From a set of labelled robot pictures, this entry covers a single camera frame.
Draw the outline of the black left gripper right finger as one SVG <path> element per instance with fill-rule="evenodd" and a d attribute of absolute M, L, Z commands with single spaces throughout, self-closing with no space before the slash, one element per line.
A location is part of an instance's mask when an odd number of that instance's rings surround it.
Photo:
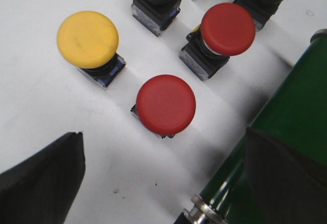
<path fill-rule="evenodd" d="M 326 223 L 326 166 L 251 128 L 245 133 L 244 166 L 267 223 Z"/>

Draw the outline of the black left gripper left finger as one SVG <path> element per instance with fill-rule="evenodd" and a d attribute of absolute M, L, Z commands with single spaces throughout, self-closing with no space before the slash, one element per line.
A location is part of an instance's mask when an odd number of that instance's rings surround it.
<path fill-rule="evenodd" d="M 68 132 L 1 173 L 1 223 L 64 223 L 85 168 L 83 134 Z"/>

